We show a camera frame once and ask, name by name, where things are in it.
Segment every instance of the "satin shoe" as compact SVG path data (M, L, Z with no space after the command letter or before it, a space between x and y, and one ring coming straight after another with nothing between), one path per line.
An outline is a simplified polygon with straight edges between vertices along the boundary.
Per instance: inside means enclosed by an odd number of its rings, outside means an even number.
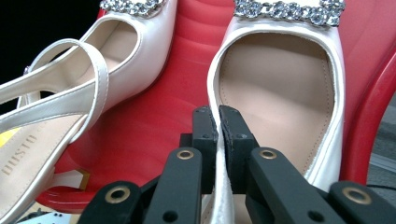
M324 190L338 180L341 162L345 75L336 27L344 8L343 0L236 0L207 78L220 140L219 106L229 105L261 147L280 150ZM227 154L219 141L212 223L234 222L233 203L225 203L233 199Z
M0 147L0 223L16 220L48 186L69 143L164 67L177 0L102 1L101 8L106 15L80 40L55 42L24 76L0 86L1 102L20 99L0 117L0 133L17 130ZM53 94L41 99L41 91Z

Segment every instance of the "jeweled strap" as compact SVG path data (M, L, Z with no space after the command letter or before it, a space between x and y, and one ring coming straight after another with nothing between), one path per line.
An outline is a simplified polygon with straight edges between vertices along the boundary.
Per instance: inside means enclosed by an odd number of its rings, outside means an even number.
M143 0L141 2L131 0L103 0L99 6L105 11L122 12L136 17L150 18L159 11L163 3L164 0Z
M237 17L271 18L280 21L307 21L316 26L338 26L346 4L344 0L319 0L319 7L300 6L282 1L260 3L254 0L234 0Z

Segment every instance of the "shoe strap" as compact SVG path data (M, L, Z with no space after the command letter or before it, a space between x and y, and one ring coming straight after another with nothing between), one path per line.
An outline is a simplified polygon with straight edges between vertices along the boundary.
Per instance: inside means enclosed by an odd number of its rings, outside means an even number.
M0 102L4 103L29 92L43 90L42 88L46 87L45 82L56 82L56 84L50 83L48 86L54 86L59 90L65 89L62 83L63 77L60 78L64 74L53 69L53 67L56 68L56 60L52 63L50 61L69 48L71 48L70 50L81 48L87 53L92 62L94 78L82 85L29 102L28 105L23 105L0 116L0 133L48 119L77 114L86 115L84 123L72 138L74 141L97 121L102 114L107 98L106 61L94 46L76 39L59 40L45 48L34 60L35 67L39 68L0 86Z

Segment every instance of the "metal ring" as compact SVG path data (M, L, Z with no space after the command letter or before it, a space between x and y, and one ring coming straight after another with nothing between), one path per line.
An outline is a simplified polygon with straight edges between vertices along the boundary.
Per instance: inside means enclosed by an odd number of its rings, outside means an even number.
M346 187L343 189L343 194L352 202L360 204L370 204L372 199L370 195L361 189Z
M122 203L131 195L131 191L125 186L116 186L109 190L105 196L108 203Z
M189 150L181 150L177 153L177 157L181 160L189 160L194 157L194 153Z
M260 155L261 155L263 158L267 159L267 160L273 160L273 159L276 158L276 153L273 152L273 151L271 151L271 150L268 150L268 149L262 150L262 151L260 152Z

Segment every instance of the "red chair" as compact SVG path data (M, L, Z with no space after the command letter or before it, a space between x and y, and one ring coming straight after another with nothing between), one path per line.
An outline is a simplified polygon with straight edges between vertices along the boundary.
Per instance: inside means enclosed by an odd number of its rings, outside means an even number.
M376 129L395 91L394 8L392 0L346 0L340 25L346 61L342 179L365 183ZM180 134L191 132L192 110L207 105L207 70L232 16L232 0L179 0L174 43L159 80L106 112L56 165L56 173L88 171L86 190L57 187L37 200L76 213L106 184L141 186L159 175Z

